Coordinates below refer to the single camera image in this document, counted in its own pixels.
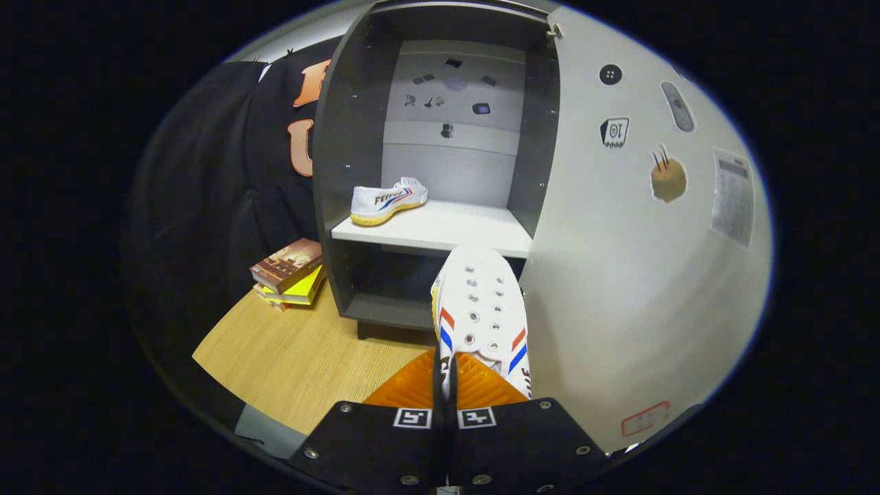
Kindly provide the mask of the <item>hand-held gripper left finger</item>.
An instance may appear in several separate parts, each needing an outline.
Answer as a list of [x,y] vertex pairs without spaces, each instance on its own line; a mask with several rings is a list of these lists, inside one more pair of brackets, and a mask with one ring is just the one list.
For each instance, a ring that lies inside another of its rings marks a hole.
[[448,481],[436,369],[425,351],[364,401],[337,401],[289,466],[335,494],[436,493]]

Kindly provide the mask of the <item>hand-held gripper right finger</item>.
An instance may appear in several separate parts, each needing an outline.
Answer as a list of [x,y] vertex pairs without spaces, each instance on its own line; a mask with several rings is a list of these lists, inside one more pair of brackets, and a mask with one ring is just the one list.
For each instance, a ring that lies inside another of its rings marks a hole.
[[498,373],[458,353],[450,396],[456,407],[447,483],[461,494],[572,494],[609,470],[609,458],[552,397],[463,408],[472,382],[484,391]]

